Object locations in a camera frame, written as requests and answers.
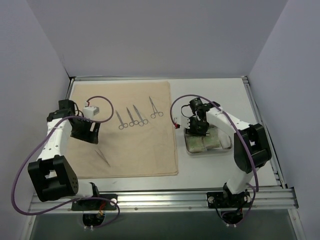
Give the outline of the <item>green glove packet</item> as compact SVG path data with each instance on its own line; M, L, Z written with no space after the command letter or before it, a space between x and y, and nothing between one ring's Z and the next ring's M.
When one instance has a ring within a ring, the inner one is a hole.
M219 149L221 147L218 133L215 131L210 131L206 136L203 136L202 143L206 150Z
M205 150L201 136L187 135L185 137L186 149L190 153L200 153Z

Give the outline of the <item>steel tweezers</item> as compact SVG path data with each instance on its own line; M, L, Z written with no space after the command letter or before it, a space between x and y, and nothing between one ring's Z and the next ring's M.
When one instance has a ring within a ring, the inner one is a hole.
M102 152L99 148L97 148L97 149L95 150L95 152L99 155L99 157L100 157L109 167L111 167L111 165L109 164L109 162L108 162L108 160L106 159L105 155L103 154L103 152Z

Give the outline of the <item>white gauze pad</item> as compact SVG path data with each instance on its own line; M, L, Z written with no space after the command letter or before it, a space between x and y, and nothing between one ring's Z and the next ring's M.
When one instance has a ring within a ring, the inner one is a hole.
M230 137L223 132L220 128L217 129L218 139L220 145L223 149L230 149L232 147L232 142Z

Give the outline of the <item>steel hemostat forceps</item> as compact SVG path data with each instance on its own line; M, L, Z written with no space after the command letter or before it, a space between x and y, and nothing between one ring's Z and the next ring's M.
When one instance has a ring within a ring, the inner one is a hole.
M152 110L153 110L153 113L150 114L150 117L152 119L155 119L156 117L162 117L164 115L164 113L162 111L158 111L152 98L149 97L149 101L150 101L150 104L151 104L151 107L152 107Z

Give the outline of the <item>long steel scissors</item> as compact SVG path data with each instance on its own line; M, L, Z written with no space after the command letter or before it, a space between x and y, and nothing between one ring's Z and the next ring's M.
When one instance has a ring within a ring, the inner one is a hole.
M146 118L143 118L141 113L139 112L138 108L133 104L133 109L135 110L139 120L138 120L138 125L143 127L149 123L149 121Z

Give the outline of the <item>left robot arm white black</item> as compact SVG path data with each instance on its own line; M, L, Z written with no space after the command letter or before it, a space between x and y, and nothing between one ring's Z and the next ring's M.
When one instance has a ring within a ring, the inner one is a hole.
M93 182L80 182L65 154L70 137L98 144L100 124L77 118L64 120L77 115L76 103L72 100L60 100L58 107L47 117L48 140L37 161L28 164L28 174L40 201L83 198L83 204L95 210L101 203L97 186Z

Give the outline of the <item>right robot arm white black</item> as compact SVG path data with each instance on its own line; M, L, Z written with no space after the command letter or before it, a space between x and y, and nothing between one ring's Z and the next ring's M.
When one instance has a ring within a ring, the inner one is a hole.
M188 118L186 131L193 136L205 136L209 127L218 129L222 147L233 146L235 171L223 186L222 200L234 206L244 195L251 179L259 190L257 172L271 157L271 148L264 127L260 123L250 124L225 112L214 102L203 103L196 97L189 102L192 116Z

